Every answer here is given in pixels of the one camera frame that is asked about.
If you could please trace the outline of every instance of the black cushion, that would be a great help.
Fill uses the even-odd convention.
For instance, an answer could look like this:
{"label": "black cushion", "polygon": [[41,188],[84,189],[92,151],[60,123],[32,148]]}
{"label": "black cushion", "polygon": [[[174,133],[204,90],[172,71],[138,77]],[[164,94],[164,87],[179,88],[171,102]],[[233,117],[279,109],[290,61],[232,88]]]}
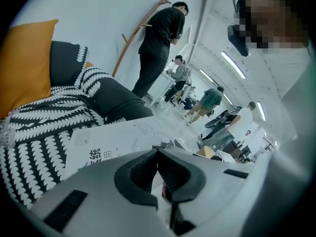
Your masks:
{"label": "black cushion", "polygon": [[50,48],[50,86],[71,86],[85,67],[88,48],[68,42],[52,41]]}

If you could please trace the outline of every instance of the ceiling light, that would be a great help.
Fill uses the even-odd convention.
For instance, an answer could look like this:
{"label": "ceiling light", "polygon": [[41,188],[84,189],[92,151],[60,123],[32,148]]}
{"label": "ceiling light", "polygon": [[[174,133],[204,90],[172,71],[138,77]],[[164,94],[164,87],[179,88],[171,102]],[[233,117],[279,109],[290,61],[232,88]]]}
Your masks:
{"label": "ceiling light", "polygon": [[207,79],[209,79],[211,82],[214,82],[214,81],[212,80],[212,78],[209,77],[202,69],[200,69],[199,71],[200,71]]}
{"label": "ceiling light", "polygon": [[228,98],[228,96],[224,93],[223,94],[224,95],[224,97],[228,100],[228,102],[231,104],[231,105],[233,105],[233,103],[231,102],[231,100]]}
{"label": "ceiling light", "polygon": [[246,79],[246,76],[241,72],[240,68],[236,65],[235,62],[223,51],[221,55],[232,65],[232,67],[237,71],[242,79]]}
{"label": "ceiling light", "polygon": [[259,107],[259,110],[260,110],[260,113],[261,113],[262,119],[263,119],[264,121],[267,121],[267,120],[266,120],[265,113],[263,112],[263,109],[262,109],[262,105],[261,105],[261,103],[260,103],[260,102],[257,102],[257,105],[258,105],[258,107]]}

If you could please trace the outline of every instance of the white ceiling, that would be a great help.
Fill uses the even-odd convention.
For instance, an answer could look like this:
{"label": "white ceiling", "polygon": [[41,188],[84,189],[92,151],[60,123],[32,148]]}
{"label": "white ceiling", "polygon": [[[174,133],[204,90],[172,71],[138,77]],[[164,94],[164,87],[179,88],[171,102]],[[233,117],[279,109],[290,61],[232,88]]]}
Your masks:
{"label": "white ceiling", "polygon": [[[232,0],[207,4],[210,6],[205,8],[200,38],[190,64],[224,86],[235,105],[246,107],[250,101],[261,102],[267,122],[262,120],[259,108],[254,112],[255,121],[279,140],[292,138],[295,131],[280,99],[306,68],[310,59],[307,49],[269,51],[269,54],[251,49],[251,55],[243,57],[227,38],[227,27],[234,16]],[[246,79],[222,57],[222,51],[237,63]]]}

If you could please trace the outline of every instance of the person in green shirt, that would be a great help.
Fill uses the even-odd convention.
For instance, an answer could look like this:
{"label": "person in green shirt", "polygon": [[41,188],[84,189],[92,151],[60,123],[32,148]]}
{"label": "person in green shirt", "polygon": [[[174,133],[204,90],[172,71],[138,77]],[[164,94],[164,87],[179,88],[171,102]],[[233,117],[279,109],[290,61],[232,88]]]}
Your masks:
{"label": "person in green shirt", "polygon": [[204,92],[204,96],[200,102],[196,104],[187,114],[182,118],[185,119],[188,115],[192,115],[197,112],[197,115],[189,121],[188,125],[197,121],[200,117],[203,117],[206,113],[212,111],[216,106],[221,104],[223,97],[224,87],[218,86],[217,89],[209,89]]}

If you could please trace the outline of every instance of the black t-shirt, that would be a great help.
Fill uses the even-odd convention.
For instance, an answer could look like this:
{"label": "black t-shirt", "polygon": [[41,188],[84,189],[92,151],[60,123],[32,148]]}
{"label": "black t-shirt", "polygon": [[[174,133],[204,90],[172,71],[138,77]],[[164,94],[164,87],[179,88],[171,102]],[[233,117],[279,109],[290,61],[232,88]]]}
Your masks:
{"label": "black t-shirt", "polygon": [[165,61],[169,57],[170,40],[182,35],[185,16],[176,8],[166,8],[157,12],[147,24],[146,35],[139,48],[139,54],[149,54]]}

